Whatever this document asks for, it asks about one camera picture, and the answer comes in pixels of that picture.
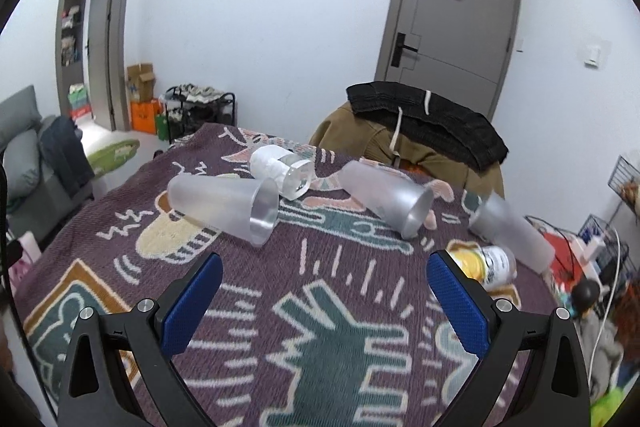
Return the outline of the clear faceted plastic cup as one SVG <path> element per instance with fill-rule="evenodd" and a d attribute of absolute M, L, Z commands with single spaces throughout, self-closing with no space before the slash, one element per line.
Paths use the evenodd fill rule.
<path fill-rule="evenodd" d="M 288 200 L 305 195 L 314 176 L 314 164 L 279 145 L 258 147 L 250 156 L 250 174 L 255 179 L 271 179 Z"/>

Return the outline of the yellow label drink cup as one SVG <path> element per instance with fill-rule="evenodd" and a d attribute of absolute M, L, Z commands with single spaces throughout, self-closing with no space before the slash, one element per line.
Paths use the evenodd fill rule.
<path fill-rule="evenodd" d="M 447 253 L 467 277 L 476 280 L 486 291 L 503 288 L 518 275 L 514 256 L 499 246 L 451 243 Z"/>

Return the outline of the frosted plastic cup right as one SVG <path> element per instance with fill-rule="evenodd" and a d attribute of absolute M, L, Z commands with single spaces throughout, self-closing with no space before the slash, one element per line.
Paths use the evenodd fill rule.
<path fill-rule="evenodd" d="M 555 250 L 547 239 L 495 192 L 472 214 L 469 230 L 485 242 L 511 251 L 537 274 L 546 272 L 554 260 Z"/>

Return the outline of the frosted plastic cup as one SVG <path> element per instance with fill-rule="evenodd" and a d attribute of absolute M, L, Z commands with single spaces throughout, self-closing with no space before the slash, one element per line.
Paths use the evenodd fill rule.
<path fill-rule="evenodd" d="M 537 274 L 546 272 L 554 260 L 555 250 L 547 239 L 495 192 L 472 214 L 469 230 L 485 242 L 511 251 Z"/>
<path fill-rule="evenodd" d="M 430 212 L 433 191 L 401 173 L 349 161 L 339 172 L 344 190 L 396 231 L 403 239 L 414 239 Z"/>
<path fill-rule="evenodd" d="M 167 185 L 169 205 L 192 221 L 262 247 L 276 226 L 280 194 L 271 179 L 178 174 Z"/>

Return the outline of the frosted plastic cup left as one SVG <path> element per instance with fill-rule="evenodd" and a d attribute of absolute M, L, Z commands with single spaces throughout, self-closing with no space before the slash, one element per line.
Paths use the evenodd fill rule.
<path fill-rule="evenodd" d="M 262 247 L 276 226 L 280 194 L 271 179 L 178 174 L 167 185 L 169 205 L 192 221 Z"/>

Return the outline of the frosted plastic cup middle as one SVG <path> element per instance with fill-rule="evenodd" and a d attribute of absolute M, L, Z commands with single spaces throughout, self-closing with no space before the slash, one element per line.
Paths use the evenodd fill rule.
<path fill-rule="evenodd" d="M 414 239 L 430 212 L 433 191 L 401 173 L 349 161 L 339 172 L 344 190 L 396 231 L 403 239 Z"/>

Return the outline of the grey fleece cloth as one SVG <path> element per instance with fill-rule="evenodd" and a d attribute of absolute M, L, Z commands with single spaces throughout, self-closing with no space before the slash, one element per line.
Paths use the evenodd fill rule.
<path fill-rule="evenodd" d="M 624 348 L 616 340 L 617 327 L 610 320 L 602 322 L 592 310 L 577 321 L 577 332 L 587 369 L 590 402 L 595 403 L 620 373 Z"/>

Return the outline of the black-haired toy figure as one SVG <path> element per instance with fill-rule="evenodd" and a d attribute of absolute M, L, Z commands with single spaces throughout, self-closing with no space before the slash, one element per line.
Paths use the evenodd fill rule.
<path fill-rule="evenodd" d="M 598 303 L 600 294 L 600 284 L 596 280 L 584 277 L 575 284 L 570 291 L 570 303 L 575 317 L 583 317 L 589 312 Z"/>

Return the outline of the grey sofa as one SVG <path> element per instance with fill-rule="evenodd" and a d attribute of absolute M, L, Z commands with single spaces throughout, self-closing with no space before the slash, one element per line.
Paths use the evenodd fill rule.
<path fill-rule="evenodd" d="M 41 156 L 39 131 L 54 117 L 40 115 L 32 86 L 1 102 L 1 165 L 8 181 L 6 221 L 13 235 L 30 232 L 40 244 L 49 242 L 93 198 L 93 179 L 70 197 Z"/>

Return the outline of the patterned purple woven blanket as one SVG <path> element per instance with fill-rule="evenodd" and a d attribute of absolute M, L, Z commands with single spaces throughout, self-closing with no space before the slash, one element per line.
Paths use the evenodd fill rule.
<path fill-rule="evenodd" d="M 256 248 L 183 219 L 166 187 L 177 174 L 239 178 L 268 142 L 211 124 L 147 161 L 70 221 L 15 295 L 37 369 L 61 384 L 76 317 L 131 309 L 158 297 L 209 253 L 224 279 L 175 367 L 221 426 L 429 426 L 474 365 L 428 288 L 440 248 L 474 246 L 480 199 L 421 176 L 434 202 L 410 241 L 344 192 L 346 157 L 297 147 L 314 162 L 310 191 L 281 202 Z"/>

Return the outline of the green floor mat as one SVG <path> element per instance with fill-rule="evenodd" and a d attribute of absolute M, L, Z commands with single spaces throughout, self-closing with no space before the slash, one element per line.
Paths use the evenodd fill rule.
<path fill-rule="evenodd" d="M 129 139 L 108 144 L 106 147 L 91 153 L 88 156 L 88 161 L 94 177 L 100 179 L 107 173 L 119 169 L 136 156 L 139 147 L 139 140 Z"/>

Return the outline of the black hooded garment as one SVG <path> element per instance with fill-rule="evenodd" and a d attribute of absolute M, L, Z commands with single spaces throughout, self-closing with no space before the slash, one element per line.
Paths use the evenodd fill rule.
<path fill-rule="evenodd" d="M 384 124 L 475 171 L 502 164 L 506 143 L 482 114 L 443 96 L 393 81 L 357 83 L 346 90 L 352 113 Z"/>

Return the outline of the black shoe rack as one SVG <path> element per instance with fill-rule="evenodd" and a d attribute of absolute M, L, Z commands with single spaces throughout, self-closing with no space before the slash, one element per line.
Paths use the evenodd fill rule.
<path fill-rule="evenodd" d="M 203 124 L 236 125 L 236 96 L 232 92 L 195 84 L 179 84 L 160 96 L 170 143 L 195 133 Z"/>

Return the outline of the brown cardboard box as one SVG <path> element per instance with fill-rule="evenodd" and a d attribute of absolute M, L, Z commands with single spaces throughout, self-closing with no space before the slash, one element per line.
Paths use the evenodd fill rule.
<path fill-rule="evenodd" d="M 129 101 L 149 102 L 153 98 L 155 74 L 151 63 L 142 63 L 127 67 L 127 88 Z"/>

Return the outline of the white wall switch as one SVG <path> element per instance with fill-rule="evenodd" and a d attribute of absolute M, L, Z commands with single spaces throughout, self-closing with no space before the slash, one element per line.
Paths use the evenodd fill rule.
<path fill-rule="evenodd" d="M 602 69 L 611 53 L 611 43 L 606 40 L 591 39 L 583 43 L 579 50 L 579 61 L 587 68 Z"/>

